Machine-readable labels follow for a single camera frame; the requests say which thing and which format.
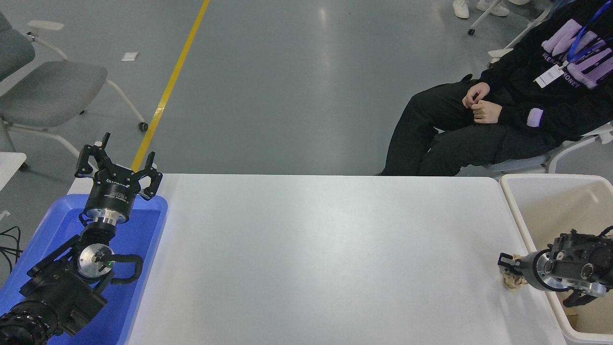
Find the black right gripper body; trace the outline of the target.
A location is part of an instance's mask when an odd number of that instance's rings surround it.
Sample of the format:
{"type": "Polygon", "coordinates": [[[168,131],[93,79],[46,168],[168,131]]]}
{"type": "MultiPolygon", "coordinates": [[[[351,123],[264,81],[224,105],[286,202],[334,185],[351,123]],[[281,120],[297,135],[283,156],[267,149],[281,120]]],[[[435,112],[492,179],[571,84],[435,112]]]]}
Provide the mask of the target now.
{"type": "Polygon", "coordinates": [[[542,288],[537,269],[537,263],[540,257],[540,252],[533,252],[521,259],[521,273],[528,284],[533,288],[542,288]]]}

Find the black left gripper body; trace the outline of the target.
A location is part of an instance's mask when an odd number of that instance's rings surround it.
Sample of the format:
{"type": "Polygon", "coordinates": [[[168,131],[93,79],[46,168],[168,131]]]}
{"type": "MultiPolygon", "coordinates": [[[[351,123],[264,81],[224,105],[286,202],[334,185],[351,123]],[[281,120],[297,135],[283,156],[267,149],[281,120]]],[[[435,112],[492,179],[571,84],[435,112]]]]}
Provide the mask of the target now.
{"type": "Polygon", "coordinates": [[[85,214],[94,218],[106,209],[118,213],[121,218],[129,218],[139,191],[140,186],[131,170],[122,166],[99,168],[86,201],[85,214]]]}

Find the person's left hand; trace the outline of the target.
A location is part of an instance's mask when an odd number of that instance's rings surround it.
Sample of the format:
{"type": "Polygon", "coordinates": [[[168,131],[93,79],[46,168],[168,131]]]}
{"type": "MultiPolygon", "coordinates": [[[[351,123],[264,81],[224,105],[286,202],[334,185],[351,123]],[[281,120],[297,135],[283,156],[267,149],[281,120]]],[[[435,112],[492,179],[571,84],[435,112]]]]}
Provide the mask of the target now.
{"type": "Polygon", "coordinates": [[[469,107],[473,112],[475,124],[497,124],[503,107],[499,104],[479,100],[469,107]]]}

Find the person's right hand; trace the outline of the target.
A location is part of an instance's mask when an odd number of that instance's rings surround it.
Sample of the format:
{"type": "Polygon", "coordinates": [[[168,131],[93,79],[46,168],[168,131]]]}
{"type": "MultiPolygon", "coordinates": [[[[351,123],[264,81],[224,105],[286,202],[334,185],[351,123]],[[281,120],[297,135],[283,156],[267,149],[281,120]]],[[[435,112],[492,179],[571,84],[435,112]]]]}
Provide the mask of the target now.
{"type": "Polygon", "coordinates": [[[466,95],[462,99],[462,105],[464,105],[465,108],[469,109],[473,105],[481,101],[485,96],[487,96],[489,92],[490,85],[488,85],[488,83],[480,81],[468,89],[466,95]]]}

